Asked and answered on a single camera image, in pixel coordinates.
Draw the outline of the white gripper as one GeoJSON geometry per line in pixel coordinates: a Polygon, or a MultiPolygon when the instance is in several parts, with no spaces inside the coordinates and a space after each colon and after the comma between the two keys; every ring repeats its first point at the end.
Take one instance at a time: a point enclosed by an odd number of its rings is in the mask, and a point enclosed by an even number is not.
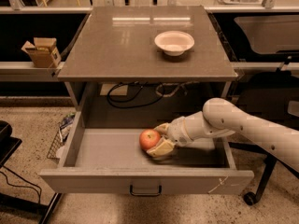
{"type": "Polygon", "coordinates": [[[162,157],[171,153],[175,145],[184,147],[189,142],[189,136],[187,135],[184,127],[184,117],[174,119],[172,122],[163,123],[154,128],[160,135],[167,135],[170,139],[162,137],[160,141],[152,148],[147,150],[147,154],[153,158],[162,157]]]}

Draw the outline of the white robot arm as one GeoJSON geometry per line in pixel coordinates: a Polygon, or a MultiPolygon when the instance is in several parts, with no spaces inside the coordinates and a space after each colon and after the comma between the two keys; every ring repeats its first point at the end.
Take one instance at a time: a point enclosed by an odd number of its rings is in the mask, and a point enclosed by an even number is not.
{"type": "Polygon", "coordinates": [[[254,144],[299,172],[299,132],[266,119],[252,116],[232,103],[212,98],[203,109],[154,128],[162,138],[147,150],[151,157],[170,154],[201,138],[216,138],[239,133],[254,144]]]}

